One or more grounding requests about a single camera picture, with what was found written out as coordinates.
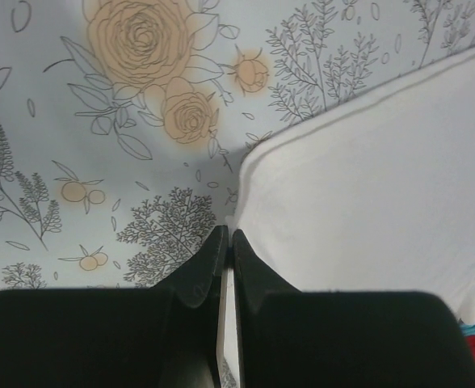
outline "orange circle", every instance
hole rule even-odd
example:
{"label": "orange circle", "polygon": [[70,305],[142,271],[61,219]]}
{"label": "orange circle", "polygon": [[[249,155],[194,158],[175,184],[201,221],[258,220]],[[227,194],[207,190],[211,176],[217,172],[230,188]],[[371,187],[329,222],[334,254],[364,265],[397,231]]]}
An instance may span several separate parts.
{"label": "orange circle", "polygon": [[101,190],[92,190],[89,192],[89,201],[94,205],[102,204],[105,201],[105,193]]}
{"label": "orange circle", "polygon": [[68,182],[61,188],[61,196],[68,202],[79,202],[86,196],[86,189],[79,182]]}
{"label": "orange circle", "polygon": [[98,267],[98,261],[93,256],[85,256],[80,260],[79,266],[85,271],[93,271]]}
{"label": "orange circle", "polygon": [[99,266],[105,265],[108,261],[108,255],[106,253],[99,252],[93,255],[92,257],[95,258],[95,261],[98,263]]}

